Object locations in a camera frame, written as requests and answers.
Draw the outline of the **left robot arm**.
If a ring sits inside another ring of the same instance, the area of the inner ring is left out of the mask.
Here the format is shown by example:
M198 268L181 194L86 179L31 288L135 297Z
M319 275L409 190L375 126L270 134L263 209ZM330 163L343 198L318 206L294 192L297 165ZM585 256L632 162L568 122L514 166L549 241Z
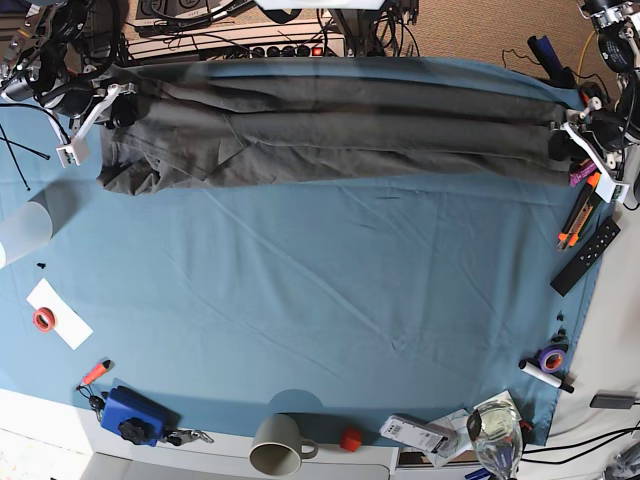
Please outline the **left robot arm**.
M568 109L562 128L601 172L616 186L625 186L628 150L639 144L639 3L637 1L580 1L590 21L600 58L615 73L620 90L609 94L583 93L583 108Z

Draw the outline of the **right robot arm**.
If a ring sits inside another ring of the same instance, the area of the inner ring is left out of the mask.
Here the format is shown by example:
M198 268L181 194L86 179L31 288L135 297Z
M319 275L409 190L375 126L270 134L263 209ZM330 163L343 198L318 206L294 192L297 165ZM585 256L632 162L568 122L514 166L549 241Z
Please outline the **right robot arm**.
M127 1L32 1L1 47L1 106L46 116L63 144L81 126L126 128L138 88L114 77L132 64Z

